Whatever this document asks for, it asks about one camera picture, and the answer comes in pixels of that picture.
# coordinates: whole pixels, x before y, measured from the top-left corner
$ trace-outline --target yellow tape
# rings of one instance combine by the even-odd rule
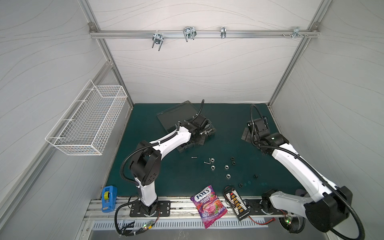
[[[106,191],[104,193],[104,200],[108,200],[109,199],[109,191]]]

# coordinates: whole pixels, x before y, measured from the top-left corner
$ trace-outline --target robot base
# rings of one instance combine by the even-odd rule
[[[169,217],[170,215],[170,201],[157,201],[151,206],[147,207],[142,202],[136,202],[132,205],[130,217],[157,217],[157,208],[160,209],[160,217]]]

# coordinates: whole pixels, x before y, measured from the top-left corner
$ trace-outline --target green work mat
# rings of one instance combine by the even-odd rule
[[[167,134],[156,114],[175,105],[135,104],[107,181],[107,186],[117,187],[118,196],[137,196],[136,186],[120,178],[120,165],[139,142],[150,142]],[[212,185],[218,195],[222,195],[227,185],[234,185],[242,196],[260,196],[270,189],[294,194],[296,189],[304,189],[281,163],[241,140],[246,122],[250,120],[249,108],[250,104],[205,104],[202,114],[212,121],[217,132],[208,137],[203,146],[196,145],[182,153],[175,149],[164,157],[155,180],[157,195],[191,197],[208,185]],[[271,133],[277,132],[267,105],[258,104],[258,108],[268,117]],[[232,165],[231,157],[235,158],[236,165]],[[209,158],[215,159],[214,171],[204,163]],[[133,178],[128,166],[124,173]],[[230,179],[226,178],[227,174],[231,175]]]

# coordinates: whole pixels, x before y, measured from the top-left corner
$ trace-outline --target candy bag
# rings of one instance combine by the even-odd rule
[[[227,213],[227,209],[217,198],[212,185],[209,185],[198,194],[191,197],[203,220],[205,228],[211,226],[217,219]]]

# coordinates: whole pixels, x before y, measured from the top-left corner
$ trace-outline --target white wire basket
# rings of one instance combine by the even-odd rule
[[[45,138],[67,155],[102,155],[127,98],[122,86],[90,82]]]

